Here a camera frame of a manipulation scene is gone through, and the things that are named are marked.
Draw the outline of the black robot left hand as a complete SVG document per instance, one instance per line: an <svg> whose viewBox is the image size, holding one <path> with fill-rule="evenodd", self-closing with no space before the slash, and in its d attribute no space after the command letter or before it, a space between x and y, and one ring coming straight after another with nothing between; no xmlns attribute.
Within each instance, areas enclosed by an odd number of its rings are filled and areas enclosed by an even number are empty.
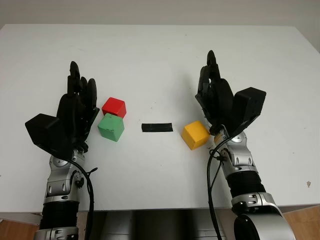
<svg viewBox="0 0 320 240"><path fill-rule="evenodd" d="M89 148L86 140L100 110L97 107L96 81L80 76L75 61L70 63L69 71L67 93L60 99L56 117L62 121L72 147L86 153Z"/></svg>

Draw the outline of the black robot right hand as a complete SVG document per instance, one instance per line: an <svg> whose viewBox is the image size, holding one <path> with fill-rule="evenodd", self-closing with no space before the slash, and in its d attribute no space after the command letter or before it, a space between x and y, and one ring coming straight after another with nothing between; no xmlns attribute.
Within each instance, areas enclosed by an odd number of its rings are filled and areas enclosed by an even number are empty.
<svg viewBox="0 0 320 240"><path fill-rule="evenodd" d="M200 70L196 100L200 104L206 120L210 123L212 135L225 129L232 135L231 111L233 92L228 81L221 77L219 65L213 50L207 54L206 65Z"/></svg>

